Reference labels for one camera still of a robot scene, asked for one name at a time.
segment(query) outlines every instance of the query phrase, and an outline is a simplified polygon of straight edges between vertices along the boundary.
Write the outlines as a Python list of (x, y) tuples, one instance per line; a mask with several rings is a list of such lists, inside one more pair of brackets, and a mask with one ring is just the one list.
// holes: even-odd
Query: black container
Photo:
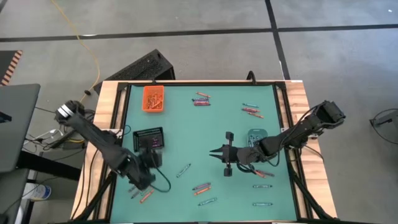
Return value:
[(140, 152), (140, 149), (162, 149), (164, 147), (163, 128), (150, 128), (132, 133), (134, 152)]
[[(173, 65), (157, 50), (136, 60), (105, 80), (175, 80)], [(94, 86), (100, 94), (102, 82)]]

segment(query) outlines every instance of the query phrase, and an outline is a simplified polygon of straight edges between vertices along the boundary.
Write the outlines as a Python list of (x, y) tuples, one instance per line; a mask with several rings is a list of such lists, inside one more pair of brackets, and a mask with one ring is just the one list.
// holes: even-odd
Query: blue crayon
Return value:
[(249, 104), (249, 103), (242, 103), (244, 106), (251, 106), (251, 107), (254, 107), (254, 108), (258, 108), (258, 106), (257, 105), (251, 105), (251, 104)]
[(270, 202), (256, 202), (256, 203), (253, 203), (253, 206), (271, 206), (272, 205), (272, 203), (270, 203)]

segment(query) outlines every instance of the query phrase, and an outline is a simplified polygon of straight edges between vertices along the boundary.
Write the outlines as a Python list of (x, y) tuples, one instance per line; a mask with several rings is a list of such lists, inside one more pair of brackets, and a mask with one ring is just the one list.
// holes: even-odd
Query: green tabletop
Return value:
[[(194, 106), (192, 98), (200, 91), (211, 96), (211, 106)], [(209, 156), (209, 151), (226, 144), (225, 132), (234, 133), (233, 145), (247, 146), (248, 131), (262, 128), (269, 136), (280, 133), (272, 86), (165, 86), (162, 113), (142, 111), (143, 87), (132, 86), (126, 125), (131, 132), (124, 136), (123, 147), (133, 151), (132, 132), (163, 127), (165, 147), (160, 170), (170, 179), (171, 191), (155, 191), (143, 204), (140, 195), (131, 199), (132, 187), (127, 179), (116, 183), (111, 223), (126, 222), (231, 222), (253, 220), (295, 220), (295, 207), (285, 154), (280, 164), (254, 164), (257, 169), (275, 174), (265, 179), (240, 172), (233, 164), (233, 176), (224, 177), (225, 164)], [(264, 119), (242, 111), (242, 103), (259, 106)], [(176, 175), (191, 163), (180, 177)], [(164, 178), (156, 175), (154, 186), (167, 189)], [(211, 182), (211, 190), (194, 196), (192, 188)], [(271, 184), (270, 189), (254, 189), (254, 184)], [(198, 203), (217, 197), (208, 205)], [(269, 207), (254, 207), (254, 202), (271, 202)]]

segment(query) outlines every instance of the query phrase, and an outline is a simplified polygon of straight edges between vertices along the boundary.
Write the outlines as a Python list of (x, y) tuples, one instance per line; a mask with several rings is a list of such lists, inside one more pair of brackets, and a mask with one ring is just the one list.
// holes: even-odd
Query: purple crayon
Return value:
[(194, 98), (192, 101), (209, 101), (209, 98)]
[(198, 186), (192, 188), (192, 190), (199, 190), (199, 189), (209, 186), (210, 184), (211, 184), (210, 182), (207, 182), (207, 183), (204, 183), (204, 184), (201, 184), (201, 185), (198, 185)]

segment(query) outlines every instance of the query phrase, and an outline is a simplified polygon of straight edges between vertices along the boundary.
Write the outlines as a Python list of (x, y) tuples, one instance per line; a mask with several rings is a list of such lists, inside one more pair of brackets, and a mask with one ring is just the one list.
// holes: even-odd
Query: orange basket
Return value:
[(145, 86), (142, 97), (142, 110), (148, 113), (160, 113), (164, 105), (164, 86)]

